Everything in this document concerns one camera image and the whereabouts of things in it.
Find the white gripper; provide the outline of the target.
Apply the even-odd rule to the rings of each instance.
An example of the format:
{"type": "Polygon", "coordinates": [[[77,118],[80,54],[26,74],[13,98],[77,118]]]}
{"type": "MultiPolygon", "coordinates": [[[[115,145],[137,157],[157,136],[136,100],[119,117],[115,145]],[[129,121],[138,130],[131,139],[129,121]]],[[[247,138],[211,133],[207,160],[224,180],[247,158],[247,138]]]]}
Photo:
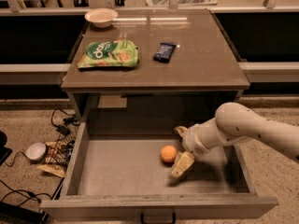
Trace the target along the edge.
{"type": "Polygon", "coordinates": [[[177,154],[169,174],[171,178],[181,178],[193,165],[194,157],[200,157],[209,152],[200,140],[199,127],[199,124],[195,124],[190,128],[184,126],[174,128],[174,131],[182,138],[182,146],[186,151],[177,154]]]}

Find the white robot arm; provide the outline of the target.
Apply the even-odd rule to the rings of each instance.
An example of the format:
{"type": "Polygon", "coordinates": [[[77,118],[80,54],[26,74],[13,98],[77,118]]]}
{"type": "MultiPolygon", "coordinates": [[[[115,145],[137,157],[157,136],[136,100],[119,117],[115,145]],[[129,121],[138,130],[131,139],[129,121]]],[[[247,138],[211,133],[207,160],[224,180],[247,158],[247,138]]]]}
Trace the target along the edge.
{"type": "Polygon", "coordinates": [[[215,117],[202,124],[186,128],[177,126],[182,138],[183,152],[179,152],[170,176],[181,178],[201,156],[215,147],[229,147],[245,139],[256,139],[292,161],[299,159],[299,128],[264,118],[238,103],[220,105],[215,117]]]}

